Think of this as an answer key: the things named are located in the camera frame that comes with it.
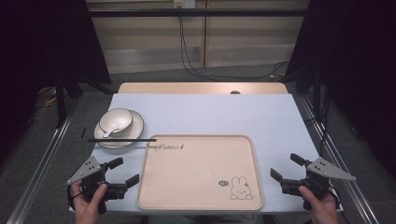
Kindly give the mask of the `white bowl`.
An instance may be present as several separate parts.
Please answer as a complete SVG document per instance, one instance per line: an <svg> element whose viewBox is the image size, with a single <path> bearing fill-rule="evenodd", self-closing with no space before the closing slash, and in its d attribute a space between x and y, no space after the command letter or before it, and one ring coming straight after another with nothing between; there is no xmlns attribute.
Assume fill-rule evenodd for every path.
<svg viewBox="0 0 396 224"><path fill-rule="evenodd" d="M133 122L131 112L124 108L107 111L99 121L99 127L106 132L109 129L119 129L118 133L128 128Z"/></svg>

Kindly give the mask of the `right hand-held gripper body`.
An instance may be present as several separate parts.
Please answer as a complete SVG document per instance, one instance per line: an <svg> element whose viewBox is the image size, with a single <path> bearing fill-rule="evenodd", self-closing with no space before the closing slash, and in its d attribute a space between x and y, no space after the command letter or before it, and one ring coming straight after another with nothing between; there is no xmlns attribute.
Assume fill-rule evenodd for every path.
<svg viewBox="0 0 396 224"><path fill-rule="evenodd" d="M302 197L299 191L300 186L305 186L310 189L314 195L321 201L328 194L332 195L335 199L336 209L340 208L340 199L330 191L332 187L330 179L341 179L346 181L356 181L357 178L342 169L338 168L334 164L326 161L322 158L317 158L305 168L306 177L301 180L285 179L279 183L281 191L284 194Z"/></svg>

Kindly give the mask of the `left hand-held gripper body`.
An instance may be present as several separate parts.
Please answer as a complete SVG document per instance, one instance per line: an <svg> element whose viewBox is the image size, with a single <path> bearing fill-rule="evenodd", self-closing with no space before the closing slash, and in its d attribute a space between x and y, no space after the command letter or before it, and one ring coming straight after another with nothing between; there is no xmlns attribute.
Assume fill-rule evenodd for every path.
<svg viewBox="0 0 396 224"><path fill-rule="evenodd" d="M70 190L74 183L81 181L80 189L85 201L88 203L100 185L106 184L106 193L98 206L100 215L106 212L107 201L123 199L127 191L125 183L113 184L106 181L106 172L108 169L107 162L99 163L94 156L90 156L66 182L67 188Z"/></svg>

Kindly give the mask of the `person's right hand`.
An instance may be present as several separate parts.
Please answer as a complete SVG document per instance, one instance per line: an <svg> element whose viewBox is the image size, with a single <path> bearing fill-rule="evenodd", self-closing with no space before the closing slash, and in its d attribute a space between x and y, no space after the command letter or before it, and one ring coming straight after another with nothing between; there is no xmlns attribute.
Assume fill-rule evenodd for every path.
<svg viewBox="0 0 396 224"><path fill-rule="evenodd" d="M305 186L300 186L299 191L303 195L303 198L311 204L312 224L339 224L333 196L328 194L320 201L314 193Z"/></svg>

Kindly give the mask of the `white wall outlet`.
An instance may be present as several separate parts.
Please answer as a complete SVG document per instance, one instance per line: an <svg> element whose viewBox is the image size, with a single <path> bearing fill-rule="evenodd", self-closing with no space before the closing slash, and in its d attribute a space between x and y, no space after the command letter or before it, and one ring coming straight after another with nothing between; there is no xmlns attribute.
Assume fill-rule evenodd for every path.
<svg viewBox="0 0 396 224"><path fill-rule="evenodd" d="M195 8L195 0L173 0L174 8Z"/></svg>

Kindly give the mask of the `white table mat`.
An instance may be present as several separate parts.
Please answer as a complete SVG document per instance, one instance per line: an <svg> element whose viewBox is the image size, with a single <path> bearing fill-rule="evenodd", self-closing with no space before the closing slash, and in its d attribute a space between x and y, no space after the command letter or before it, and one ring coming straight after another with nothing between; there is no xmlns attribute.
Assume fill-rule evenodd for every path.
<svg viewBox="0 0 396 224"><path fill-rule="evenodd" d="M128 108L143 117L142 142L125 149L95 147L99 161L121 157L123 164L107 173L110 181L120 182L139 174L141 179L146 146L159 134L244 135L254 147L260 175L263 205L256 211L151 211L137 204L139 184L121 200L110 201L110 212L140 214L239 215L300 213L303 200L282 193L270 176L273 168L288 179L302 179L304 167L290 159L295 153L306 160L318 158L304 121L289 94L133 94L113 96L111 107Z"/></svg>

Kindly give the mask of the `black curtain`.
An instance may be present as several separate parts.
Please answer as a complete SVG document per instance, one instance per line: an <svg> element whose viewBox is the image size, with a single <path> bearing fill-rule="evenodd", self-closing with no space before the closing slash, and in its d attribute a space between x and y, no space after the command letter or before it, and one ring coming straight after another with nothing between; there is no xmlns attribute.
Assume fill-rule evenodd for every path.
<svg viewBox="0 0 396 224"><path fill-rule="evenodd" d="M111 82L86 0L0 0L0 164L58 80Z"/></svg>
<svg viewBox="0 0 396 224"><path fill-rule="evenodd" d="M396 0L309 0L286 76L323 83L396 178Z"/></svg>

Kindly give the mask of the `beige tray with rabbit print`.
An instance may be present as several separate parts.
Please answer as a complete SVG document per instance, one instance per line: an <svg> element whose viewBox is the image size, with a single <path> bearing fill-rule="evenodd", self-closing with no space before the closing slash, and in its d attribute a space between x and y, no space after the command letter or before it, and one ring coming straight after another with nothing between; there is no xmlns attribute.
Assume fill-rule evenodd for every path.
<svg viewBox="0 0 396 224"><path fill-rule="evenodd" d="M244 135L156 135L146 146L137 204L151 211L261 209L251 140Z"/></svg>

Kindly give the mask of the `person's left hand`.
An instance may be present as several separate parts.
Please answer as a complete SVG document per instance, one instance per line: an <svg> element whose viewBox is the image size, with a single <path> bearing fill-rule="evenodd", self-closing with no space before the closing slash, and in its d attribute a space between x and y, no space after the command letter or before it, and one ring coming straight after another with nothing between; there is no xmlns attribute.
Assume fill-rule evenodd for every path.
<svg viewBox="0 0 396 224"><path fill-rule="evenodd" d="M98 224L98 206L106 193L107 185L101 184L89 203L85 201L84 195L81 193L80 186L81 181L78 181L71 186L70 190L75 206L76 224Z"/></svg>

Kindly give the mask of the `wooden table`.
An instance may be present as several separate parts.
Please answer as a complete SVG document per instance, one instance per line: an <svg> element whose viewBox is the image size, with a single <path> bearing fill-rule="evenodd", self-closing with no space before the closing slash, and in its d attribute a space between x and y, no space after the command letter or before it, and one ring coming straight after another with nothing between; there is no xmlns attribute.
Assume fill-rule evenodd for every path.
<svg viewBox="0 0 396 224"><path fill-rule="evenodd" d="M288 94L277 82L125 82L118 93Z"/></svg>

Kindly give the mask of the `metal floor rail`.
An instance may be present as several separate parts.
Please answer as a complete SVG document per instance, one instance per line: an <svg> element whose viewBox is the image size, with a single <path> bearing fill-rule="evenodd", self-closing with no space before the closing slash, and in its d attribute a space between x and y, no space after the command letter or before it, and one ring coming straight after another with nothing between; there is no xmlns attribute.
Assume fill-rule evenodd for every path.
<svg viewBox="0 0 396 224"><path fill-rule="evenodd" d="M348 172L349 169L331 136L328 134L325 125L319 121L317 116L314 114L313 104L306 96L303 96L299 102L302 104L305 114L309 119L311 119L311 125L318 136L318 153L320 155L325 155L326 158L330 159L338 168ZM361 224L380 224L375 216L372 206L367 201L358 183L346 180L339 180L339 183L343 185L343 188L346 191L346 196L350 201L352 201L352 204L361 220Z"/></svg>
<svg viewBox="0 0 396 224"><path fill-rule="evenodd" d="M79 100L73 100L69 109L66 110L66 116L61 124L56 128L46 151L38 164L32 178L29 181L25 191L19 198L16 206L14 207L7 224L23 224L39 192L43 179L45 178L48 169L55 157L59 145L64 139L64 135L68 130L72 116L75 114L76 107Z"/></svg>

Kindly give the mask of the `black stand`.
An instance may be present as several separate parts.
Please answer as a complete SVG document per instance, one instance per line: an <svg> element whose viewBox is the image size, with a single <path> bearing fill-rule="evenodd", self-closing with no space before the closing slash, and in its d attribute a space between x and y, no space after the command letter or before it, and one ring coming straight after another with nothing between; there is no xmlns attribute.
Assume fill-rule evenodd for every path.
<svg viewBox="0 0 396 224"><path fill-rule="evenodd" d="M57 102L57 109L58 109L58 122L57 128L60 128L66 118L66 111L65 111L65 102L64 102L64 84L62 81L62 75L59 74L56 77L56 102Z"/></svg>

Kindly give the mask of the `black horizontal bar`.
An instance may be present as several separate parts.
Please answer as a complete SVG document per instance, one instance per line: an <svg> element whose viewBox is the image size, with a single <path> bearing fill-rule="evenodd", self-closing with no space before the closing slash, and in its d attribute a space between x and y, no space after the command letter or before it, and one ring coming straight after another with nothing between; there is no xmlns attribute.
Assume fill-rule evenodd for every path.
<svg viewBox="0 0 396 224"><path fill-rule="evenodd" d="M114 17L304 17L307 9L90 9L95 18Z"/></svg>

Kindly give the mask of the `white plate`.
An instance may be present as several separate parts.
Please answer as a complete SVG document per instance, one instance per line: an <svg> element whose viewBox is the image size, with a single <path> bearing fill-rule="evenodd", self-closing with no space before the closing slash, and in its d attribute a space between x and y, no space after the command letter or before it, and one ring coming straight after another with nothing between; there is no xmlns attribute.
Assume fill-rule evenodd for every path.
<svg viewBox="0 0 396 224"><path fill-rule="evenodd" d="M104 131L99 127L99 122L94 129L95 139L105 139L105 142L99 142L101 147L116 149L128 147L132 144L129 139L137 139L144 130L144 120L140 114L133 110L129 110L133 116L132 124L119 133L113 133L108 138L103 138Z"/></svg>

